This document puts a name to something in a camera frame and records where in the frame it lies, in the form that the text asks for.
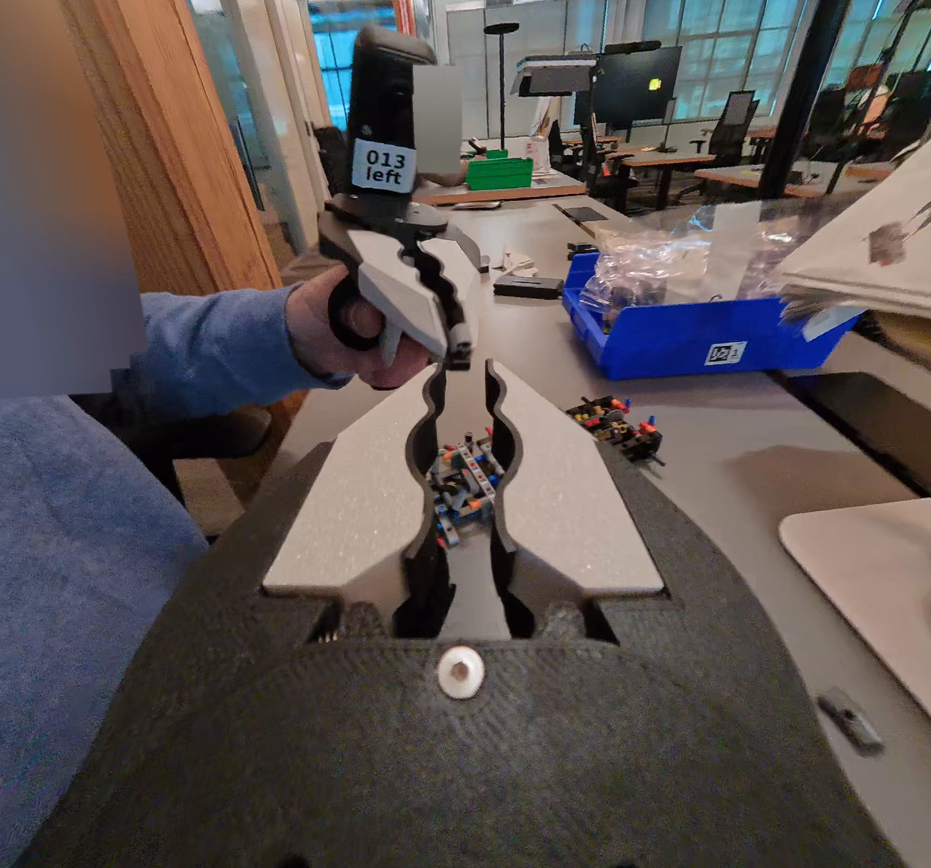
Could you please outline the black monitor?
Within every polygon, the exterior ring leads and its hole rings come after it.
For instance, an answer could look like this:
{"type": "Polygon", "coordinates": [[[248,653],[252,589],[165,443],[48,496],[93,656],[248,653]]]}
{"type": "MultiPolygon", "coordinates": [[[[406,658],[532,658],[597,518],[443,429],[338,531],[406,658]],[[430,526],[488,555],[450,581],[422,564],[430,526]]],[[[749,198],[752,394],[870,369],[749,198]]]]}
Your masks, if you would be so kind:
{"type": "Polygon", "coordinates": [[[667,116],[682,47],[637,45],[630,52],[602,53],[592,71],[590,108],[599,123],[630,128],[667,116]]]}

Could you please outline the black pillar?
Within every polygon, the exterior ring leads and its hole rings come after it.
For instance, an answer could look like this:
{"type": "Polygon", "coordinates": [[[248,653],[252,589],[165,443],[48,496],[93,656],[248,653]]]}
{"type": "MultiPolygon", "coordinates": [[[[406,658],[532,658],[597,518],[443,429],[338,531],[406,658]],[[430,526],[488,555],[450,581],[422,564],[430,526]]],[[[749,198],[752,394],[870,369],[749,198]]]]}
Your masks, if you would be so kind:
{"type": "Polygon", "coordinates": [[[784,195],[788,174],[798,156],[851,1],[818,2],[762,168],[757,187],[761,201],[779,200],[784,195]]]}

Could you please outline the green plastic bin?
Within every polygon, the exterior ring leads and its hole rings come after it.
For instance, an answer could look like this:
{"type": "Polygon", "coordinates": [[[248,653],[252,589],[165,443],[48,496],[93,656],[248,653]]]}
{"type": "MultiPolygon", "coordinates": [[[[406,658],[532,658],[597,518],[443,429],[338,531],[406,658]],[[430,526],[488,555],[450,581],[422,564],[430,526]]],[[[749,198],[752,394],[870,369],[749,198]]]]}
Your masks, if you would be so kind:
{"type": "Polygon", "coordinates": [[[527,189],[531,186],[533,160],[486,153],[468,162],[465,184],[472,191],[527,189]]]}

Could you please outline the partly built lego model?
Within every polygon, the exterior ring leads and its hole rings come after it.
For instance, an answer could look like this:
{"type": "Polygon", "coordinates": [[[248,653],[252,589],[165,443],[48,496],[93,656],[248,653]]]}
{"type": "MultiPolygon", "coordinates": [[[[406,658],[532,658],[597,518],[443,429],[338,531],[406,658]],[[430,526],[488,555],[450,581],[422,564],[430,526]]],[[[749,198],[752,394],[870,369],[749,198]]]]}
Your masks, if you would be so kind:
{"type": "MultiPolygon", "coordinates": [[[[631,408],[629,399],[613,395],[582,397],[580,404],[566,409],[565,414],[627,461],[664,466],[658,456],[663,434],[656,417],[633,420],[631,408]]],[[[433,496],[436,541],[443,552],[460,544],[463,526],[491,523],[496,489],[505,472],[495,458],[493,442],[494,430],[486,427],[483,437],[467,432],[461,442],[437,450],[427,481],[433,496]]]]}

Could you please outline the black flat device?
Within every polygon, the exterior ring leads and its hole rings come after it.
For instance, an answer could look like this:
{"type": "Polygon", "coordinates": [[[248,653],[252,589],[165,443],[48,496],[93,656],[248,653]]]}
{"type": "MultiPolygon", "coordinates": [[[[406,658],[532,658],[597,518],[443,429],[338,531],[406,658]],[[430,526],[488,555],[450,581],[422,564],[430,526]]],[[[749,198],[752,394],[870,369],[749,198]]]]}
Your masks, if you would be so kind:
{"type": "Polygon", "coordinates": [[[554,278],[525,277],[516,274],[502,275],[493,285],[496,296],[528,300],[560,300],[564,280],[554,278]]]}

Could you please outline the pile of clear plastic bags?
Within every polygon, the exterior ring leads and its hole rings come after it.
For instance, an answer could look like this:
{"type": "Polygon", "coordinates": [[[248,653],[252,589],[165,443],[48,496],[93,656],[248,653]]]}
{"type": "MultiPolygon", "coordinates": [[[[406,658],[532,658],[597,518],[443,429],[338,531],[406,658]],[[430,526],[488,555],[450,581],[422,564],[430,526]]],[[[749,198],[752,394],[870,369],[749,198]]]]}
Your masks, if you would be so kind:
{"type": "Polygon", "coordinates": [[[807,239],[797,199],[716,203],[653,213],[599,234],[581,299],[603,316],[629,307],[762,300],[773,272],[807,239]]]}

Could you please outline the white book stand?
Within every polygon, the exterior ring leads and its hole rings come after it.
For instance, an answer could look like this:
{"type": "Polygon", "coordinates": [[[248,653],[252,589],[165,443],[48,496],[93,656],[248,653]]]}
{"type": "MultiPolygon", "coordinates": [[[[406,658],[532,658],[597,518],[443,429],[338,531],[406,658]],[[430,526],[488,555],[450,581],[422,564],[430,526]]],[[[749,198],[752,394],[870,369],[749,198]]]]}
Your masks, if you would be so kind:
{"type": "Polygon", "coordinates": [[[797,513],[784,549],[930,713],[930,500],[797,513]]]}

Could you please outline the open instruction book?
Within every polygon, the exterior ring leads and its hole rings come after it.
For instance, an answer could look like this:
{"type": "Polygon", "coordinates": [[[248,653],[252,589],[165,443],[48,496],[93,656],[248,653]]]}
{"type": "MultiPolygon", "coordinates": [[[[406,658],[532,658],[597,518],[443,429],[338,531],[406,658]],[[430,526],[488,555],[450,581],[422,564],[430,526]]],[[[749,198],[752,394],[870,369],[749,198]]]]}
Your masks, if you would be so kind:
{"type": "Polygon", "coordinates": [[[774,270],[782,315],[834,309],[930,317],[930,143],[774,270]]]}

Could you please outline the black office chair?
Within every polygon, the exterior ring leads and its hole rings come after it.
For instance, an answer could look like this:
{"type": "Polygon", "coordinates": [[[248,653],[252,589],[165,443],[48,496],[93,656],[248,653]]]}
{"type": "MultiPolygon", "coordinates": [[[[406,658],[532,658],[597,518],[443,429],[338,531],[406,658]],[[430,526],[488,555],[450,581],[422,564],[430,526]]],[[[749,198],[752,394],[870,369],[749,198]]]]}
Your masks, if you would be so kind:
{"type": "Polygon", "coordinates": [[[734,166],[740,163],[744,142],[758,106],[755,90],[728,94],[722,115],[708,141],[708,154],[714,158],[714,165],[734,166]]]}

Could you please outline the dark grey lego panel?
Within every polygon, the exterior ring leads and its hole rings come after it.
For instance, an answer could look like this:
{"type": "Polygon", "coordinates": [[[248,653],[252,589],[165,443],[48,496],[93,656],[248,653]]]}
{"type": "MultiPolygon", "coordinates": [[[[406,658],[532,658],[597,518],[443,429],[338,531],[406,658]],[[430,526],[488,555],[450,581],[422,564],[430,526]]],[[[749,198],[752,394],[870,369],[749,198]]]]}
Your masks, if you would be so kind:
{"type": "Polygon", "coordinates": [[[885,744],[863,709],[840,688],[832,688],[817,696],[817,705],[844,735],[858,754],[876,758],[885,744]]]}

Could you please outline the black floor lamp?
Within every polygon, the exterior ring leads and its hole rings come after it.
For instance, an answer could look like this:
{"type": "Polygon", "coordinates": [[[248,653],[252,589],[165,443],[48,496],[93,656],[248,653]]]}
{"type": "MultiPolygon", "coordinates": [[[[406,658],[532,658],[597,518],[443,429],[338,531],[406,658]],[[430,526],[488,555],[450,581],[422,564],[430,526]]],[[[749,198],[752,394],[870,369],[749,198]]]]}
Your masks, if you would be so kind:
{"type": "Polygon", "coordinates": [[[496,22],[484,27],[487,37],[494,37],[498,42],[498,117],[499,117],[499,150],[506,152],[506,36],[519,29],[516,22],[496,22]]]}

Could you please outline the person's left hand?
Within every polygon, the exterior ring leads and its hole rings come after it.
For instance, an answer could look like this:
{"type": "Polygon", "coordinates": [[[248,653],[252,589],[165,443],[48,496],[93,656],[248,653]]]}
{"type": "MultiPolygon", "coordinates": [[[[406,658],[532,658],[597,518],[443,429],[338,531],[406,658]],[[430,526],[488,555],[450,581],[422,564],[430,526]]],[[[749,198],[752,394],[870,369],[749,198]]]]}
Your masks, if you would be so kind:
{"type": "Polygon", "coordinates": [[[358,377],[375,389],[393,390],[428,366],[429,353],[409,337],[402,337],[388,365],[378,348],[360,351],[341,343],[332,332],[328,305],[333,289],[346,275],[347,269],[337,264],[289,294],[285,315],[294,355],[315,377],[358,377]]]}

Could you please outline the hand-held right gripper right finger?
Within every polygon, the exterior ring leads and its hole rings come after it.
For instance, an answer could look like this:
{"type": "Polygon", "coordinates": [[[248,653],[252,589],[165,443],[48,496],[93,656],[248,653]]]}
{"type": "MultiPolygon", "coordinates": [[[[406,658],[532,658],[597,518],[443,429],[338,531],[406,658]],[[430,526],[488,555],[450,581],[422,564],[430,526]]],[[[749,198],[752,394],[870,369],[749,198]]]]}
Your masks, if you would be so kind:
{"type": "Polygon", "coordinates": [[[531,637],[567,604],[651,599],[666,584],[598,443],[502,364],[485,362],[499,481],[491,532],[495,590],[512,637],[531,637]]]}

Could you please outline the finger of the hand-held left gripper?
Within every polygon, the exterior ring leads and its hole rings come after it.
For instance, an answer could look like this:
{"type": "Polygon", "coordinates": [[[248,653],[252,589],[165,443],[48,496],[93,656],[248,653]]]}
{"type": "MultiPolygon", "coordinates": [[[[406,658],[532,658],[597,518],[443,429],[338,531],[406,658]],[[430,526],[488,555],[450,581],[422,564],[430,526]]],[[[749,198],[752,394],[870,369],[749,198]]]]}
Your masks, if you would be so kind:
{"type": "Polygon", "coordinates": [[[479,336],[481,275],[465,249],[445,237],[432,237],[418,244],[416,271],[420,284],[432,295],[436,305],[447,350],[447,333],[459,323],[468,323],[474,336],[474,350],[479,336]]]}
{"type": "Polygon", "coordinates": [[[433,359],[445,359],[448,337],[439,298],[401,257],[401,242],[355,228],[348,231],[348,237],[358,260],[359,293],[384,318],[378,344],[383,363],[394,362],[403,336],[420,344],[433,359]]]}

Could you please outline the blue bin with square label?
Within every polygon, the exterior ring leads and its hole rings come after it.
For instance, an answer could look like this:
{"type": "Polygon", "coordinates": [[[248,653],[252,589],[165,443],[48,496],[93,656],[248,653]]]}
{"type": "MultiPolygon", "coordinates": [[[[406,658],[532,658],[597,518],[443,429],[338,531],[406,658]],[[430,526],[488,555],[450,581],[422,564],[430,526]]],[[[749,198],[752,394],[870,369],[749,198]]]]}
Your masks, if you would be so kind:
{"type": "Polygon", "coordinates": [[[582,302],[597,256],[574,258],[562,303],[594,363],[608,379],[631,380],[820,367],[862,311],[810,320],[782,317],[777,297],[622,309],[609,332],[582,302]]]}

